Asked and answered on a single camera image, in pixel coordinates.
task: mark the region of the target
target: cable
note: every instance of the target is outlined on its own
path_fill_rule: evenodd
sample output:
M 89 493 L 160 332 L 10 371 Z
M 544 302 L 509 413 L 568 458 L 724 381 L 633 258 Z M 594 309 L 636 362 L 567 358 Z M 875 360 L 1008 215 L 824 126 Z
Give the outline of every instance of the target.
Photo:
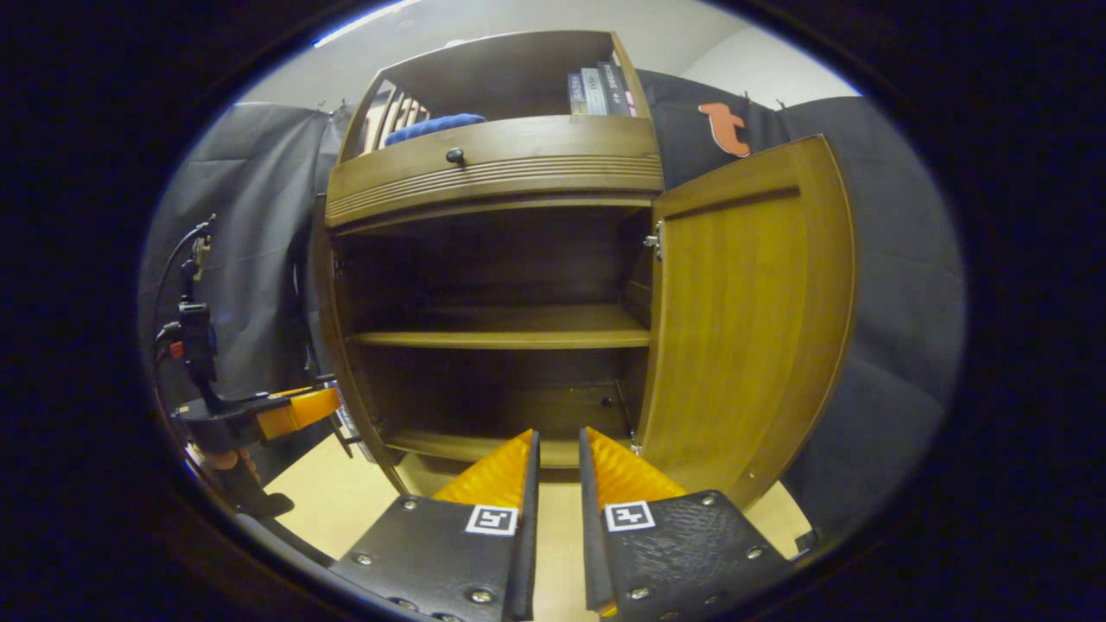
M 160 305 L 161 303 L 161 290 L 165 289 L 165 279 L 169 276 L 169 268 L 173 268 L 173 260 L 176 259 L 177 255 L 180 252 L 180 249 L 184 248 L 186 243 L 191 241 L 194 237 L 200 234 L 206 234 L 208 228 L 210 228 L 212 220 L 215 220 L 215 214 L 212 214 L 211 217 L 205 220 L 204 222 L 200 222 L 199 225 L 194 227 L 191 231 L 185 234 L 185 237 L 180 238 L 180 241 L 177 242 L 177 246 L 173 247 L 173 252 L 170 252 L 168 259 L 165 260 L 165 268 L 161 269 L 161 277 L 157 280 L 157 289 L 154 291 L 154 310 L 150 313 L 152 315 L 150 323 L 153 325 L 150 326 L 149 334 L 152 335 L 157 334 L 157 309 L 158 305 Z M 156 340 L 154 341 L 154 356 L 155 359 L 157 356 Z M 165 410 L 164 405 L 161 405 L 161 410 L 163 411 Z
M 153 325 L 150 326 L 149 331 L 150 336 L 154 338 L 154 342 L 152 345 L 154 365 L 150 371 L 154 376 L 154 398 L 157 402 L 158 411 L 160 411 L 163 417 L 166 417 L 167 414 L 165 408 L 165 402 L 163 401 L 161 397 L 164 391 L 161 388 L 161 374 L 159 367 L 160 363 L 165 360 L 165 355 L 164 353 L 158 352 L 157 348 L 157 342 L 158 342 L 157 311 L 161 303 L 161 291 L 165 289 L 165 280 L 169 276 L 169 269 L 173 267 L 173 260 L 176 259 L 178 253 L 180 253 L 180 249 L 182 249 L 185 245 L 188 243 L 196 236 L 206 234 L 207 230 L 210 228 L 212 220 L 215 220 L 215 214 L 212 214 L 211 217 L 205 220 L 204 222 L 200 222 L 199 225 L 194 227 L 191 231 L 185 234 L 185 237 L 180 238 L 180 241 L 177 242 L 177 246 L 173 247 L 173 252 L 170 252 L 168 259 L 165 260 L 165 268 L 161 270 L 161 277 L 157 280 L 157 288 L 154 291 L 154 305 L 153 309 L 150 310 L 150 317 L 152 317 L 150 322 Z M 196 460 L 194 460 L 191 455 L 184 448 L 181 438 L 177 436 L 177 432 L 176 429 L 173 428 L 173 425 L 170 424 L 166 427 L 168 427 L 169 434 L 176 439 L 177 444 L 180 445 L 181 450 L 185 454 L 185 460 L 188 462 L 188 464 L 191 466 L 196 475 L 200 477 L 202 480 L 205 480 L 205 483 L 208 484 L 208 486 L 211 486 L 212 483 L 208 480 L 207 474 L 204 471 L 202 468 L 200 468 L 198 464 L 196 464 Z

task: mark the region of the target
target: folded blue towel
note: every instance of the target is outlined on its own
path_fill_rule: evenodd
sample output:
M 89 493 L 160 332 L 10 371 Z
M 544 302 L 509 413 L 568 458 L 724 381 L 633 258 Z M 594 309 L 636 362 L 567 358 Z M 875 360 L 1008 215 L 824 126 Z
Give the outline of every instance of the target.
M 435 132 L 441 132 L 442 129 L 449 129 L 450 127 L 472 125 L 473 123 L 483 123 L 484 121 L 484 117 L 479 114 L 455 114 L 438 118 L 429 118 L 388 134 L 388 137 L 384 139 L 384 146 L 395 145 L 396 143 L 403 143 L 404 141 L 410 138 L 416 138 L 426 134 L 434 134 Z

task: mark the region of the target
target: cabinet door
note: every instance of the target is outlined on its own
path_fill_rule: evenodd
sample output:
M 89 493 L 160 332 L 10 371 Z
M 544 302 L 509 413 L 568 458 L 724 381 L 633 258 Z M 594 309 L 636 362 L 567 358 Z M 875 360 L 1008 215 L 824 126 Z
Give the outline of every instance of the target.
M 641 456 L 745 508 L 817 423 L 853 325 L 855 242 L 822 136 L 657 198 Z

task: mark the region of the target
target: floor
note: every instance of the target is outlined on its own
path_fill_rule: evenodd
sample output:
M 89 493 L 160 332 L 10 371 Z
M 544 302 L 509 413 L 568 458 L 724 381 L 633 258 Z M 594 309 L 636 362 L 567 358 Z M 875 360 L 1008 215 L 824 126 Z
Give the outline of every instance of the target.
M 351 459 L 330 436 L 265 487 L 295 501 L 295 509 L 278 520 L 332 558 L 345 554 L 397 496 L 379 467 L 359 452 L 353 454 Z M 456 468 L 448 460 L 414 457 L 405 458 L 399 470 L 413 491 L 431 495 L 451 479 Z M 575 471 L 549 471 L 539 487 L 538 622 L 595 622 L 598 618 L 584 607 L 583 515 L 574 476 Z M 784 557 L 797 552 L 795 538 L 811 529 L 779 483 L 745 516 Z

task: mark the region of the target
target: drawer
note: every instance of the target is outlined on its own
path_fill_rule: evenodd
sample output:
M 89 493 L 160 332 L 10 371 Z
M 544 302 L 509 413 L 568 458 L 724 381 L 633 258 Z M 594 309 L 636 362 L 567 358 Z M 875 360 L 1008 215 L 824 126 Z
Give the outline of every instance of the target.
M 461 163 L 446 159 L 452 148 Z M 431 204 L 581 193 L 664 190 L 648 118 L 561 115 L 509 118 L 413 138 L 331 173 L 326 227 Z

